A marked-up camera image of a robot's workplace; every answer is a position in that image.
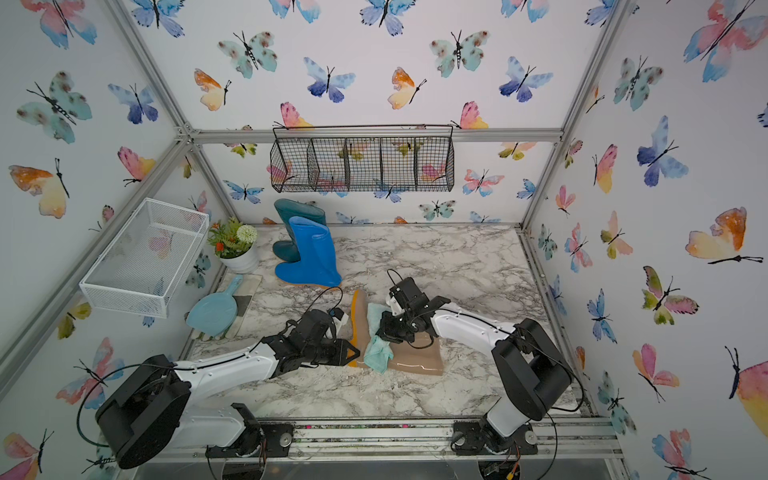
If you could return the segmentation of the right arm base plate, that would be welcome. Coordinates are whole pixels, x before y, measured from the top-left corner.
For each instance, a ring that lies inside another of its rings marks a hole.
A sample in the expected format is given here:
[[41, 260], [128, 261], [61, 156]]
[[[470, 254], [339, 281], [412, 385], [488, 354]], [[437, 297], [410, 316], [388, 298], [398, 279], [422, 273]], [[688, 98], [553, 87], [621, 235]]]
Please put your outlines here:
[[484, 420], [454, 422], [449, 447], [459, 456], [484, 454], [518, 456], [538, 453], [537, 439], [529, 424], [524, 424], [512, 434], [504, 436]]

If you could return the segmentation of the beige rubber boot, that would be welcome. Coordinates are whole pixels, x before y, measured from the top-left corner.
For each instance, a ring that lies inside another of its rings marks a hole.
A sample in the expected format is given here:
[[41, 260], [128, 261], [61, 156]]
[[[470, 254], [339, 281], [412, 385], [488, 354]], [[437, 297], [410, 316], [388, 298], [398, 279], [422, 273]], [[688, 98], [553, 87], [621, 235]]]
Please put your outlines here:
[[[353, 294], [350, 322], [352, 327], [352, 345], [360, 351], [360, 356], [349, 363], [350, 367], [368, 368], [363, 363], [363, 356], [370, 341], [368, 333], [367, 294], [356, 290]], [[390, 343], [394, 357], [389, 361], [388, 370], [397, 370], [412, 374], [439, 376], [443, 374], [444, 364], [439, 343], [435, 341], [425, 349], [416, 349], [407, 343]]]

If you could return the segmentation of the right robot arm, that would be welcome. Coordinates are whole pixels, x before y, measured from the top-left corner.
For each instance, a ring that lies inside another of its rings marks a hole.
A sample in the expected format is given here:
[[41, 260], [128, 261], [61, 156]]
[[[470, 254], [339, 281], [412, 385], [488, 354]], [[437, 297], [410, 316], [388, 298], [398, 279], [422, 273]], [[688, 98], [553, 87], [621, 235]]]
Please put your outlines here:
[[377, 331], [393, 343], [410, 343], [418, 333], [432, 340], [456, 341], [490, 357], [504, 394], [485, 415], [500, 438], [512, 436], [527, 422], [542, 420], [574, 374], [544, 328], [533, 319], [517, 323], [470, 313], [443, 296], [428, 297], [407, 277], [389, 290], [390, 313]]

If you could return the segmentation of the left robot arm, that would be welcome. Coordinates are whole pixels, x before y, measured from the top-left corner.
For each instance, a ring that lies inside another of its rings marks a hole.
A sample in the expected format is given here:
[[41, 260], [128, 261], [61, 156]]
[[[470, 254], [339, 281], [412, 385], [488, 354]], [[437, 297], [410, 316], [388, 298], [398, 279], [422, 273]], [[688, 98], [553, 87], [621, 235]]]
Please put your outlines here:
[[244, 404], [215, 409], [202, 403], [242, 384], [358, 359], [359, 349], [336, 335], [338, 312], [310, 310], [279, 333], [228, 354], [178, 363], [164, 355], [146, 359], [95, 415], [117, 466], [133, 469], [170, 449], [204, 447], [213, 458], [268, 456], [279, 449], [279, 435]]

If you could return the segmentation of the mint green fluffy cloth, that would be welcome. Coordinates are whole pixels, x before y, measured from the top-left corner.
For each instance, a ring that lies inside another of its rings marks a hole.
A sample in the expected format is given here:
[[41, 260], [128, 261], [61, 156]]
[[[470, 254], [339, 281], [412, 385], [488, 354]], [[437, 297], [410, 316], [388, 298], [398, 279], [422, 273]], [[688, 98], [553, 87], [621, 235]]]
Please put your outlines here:
[[388, 369], [389, 361], [394, 357], [390, 343], [378, 335], [384, 313], [390, 313], [386, 305], [369, 303], [367, 306], [366, 319], [370, 341], [363, 356], [363, 363], [380, 374]]

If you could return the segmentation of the blue rubber boot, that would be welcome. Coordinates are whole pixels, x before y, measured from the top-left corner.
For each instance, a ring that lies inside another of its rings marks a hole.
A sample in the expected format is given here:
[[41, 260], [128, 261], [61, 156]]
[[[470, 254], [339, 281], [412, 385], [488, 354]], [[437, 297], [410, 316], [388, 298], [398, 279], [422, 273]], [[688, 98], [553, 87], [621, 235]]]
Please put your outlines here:
[[327, 226], [294, 216], [289, 220], [298, 248], [299, 260], [276, 266], [275, 274], [283, 282], [294, 285], [338, 287], [342, 277], [336, 266], [336, 252]]

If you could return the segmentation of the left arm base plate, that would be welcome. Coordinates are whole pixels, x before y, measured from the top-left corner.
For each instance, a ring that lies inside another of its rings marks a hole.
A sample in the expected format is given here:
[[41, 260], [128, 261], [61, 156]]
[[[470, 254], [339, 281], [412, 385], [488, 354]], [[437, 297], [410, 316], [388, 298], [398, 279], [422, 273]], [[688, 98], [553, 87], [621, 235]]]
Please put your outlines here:
[[293, 443], [295, 425], [292, 423], [248, 424], [240, 436], [229, 446], [207, 447], [207, 459], [269, 460], [287, 458]]

